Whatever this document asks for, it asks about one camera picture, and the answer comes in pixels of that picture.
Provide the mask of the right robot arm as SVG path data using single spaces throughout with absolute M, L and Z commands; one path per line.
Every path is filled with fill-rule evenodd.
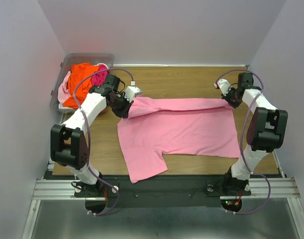
M 264 85 L 256 86 L 259 77 L 248 70 L 241 70 L 234 87 L 223 77 L 215 82 L 222 99 L 234 109 L 241 103 L 248 106 L 241 131 L 240 157 L 224 175 L 221 188 L 227 194 L 249 191 L 249 178 L 259 162 L 283 145 L 288 122 L 288 112 L 272 105 L 264 96 Z

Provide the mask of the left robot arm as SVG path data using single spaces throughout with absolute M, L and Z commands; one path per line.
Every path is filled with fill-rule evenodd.
M 72 186 L 92 196 L 103 192 L 102 175 L 90 164 L 90 126 L 107 107 L 119 118 L 127 118 L 134 98 L 141 93 L 132 81 L 124 91 L 118 87 L 122 80 L 108 74 L 100 86 L 93 85 L 78 109 L 61 124 L 50 130 L 50 157 L 59 165 L 68 168 L 78 179 Z

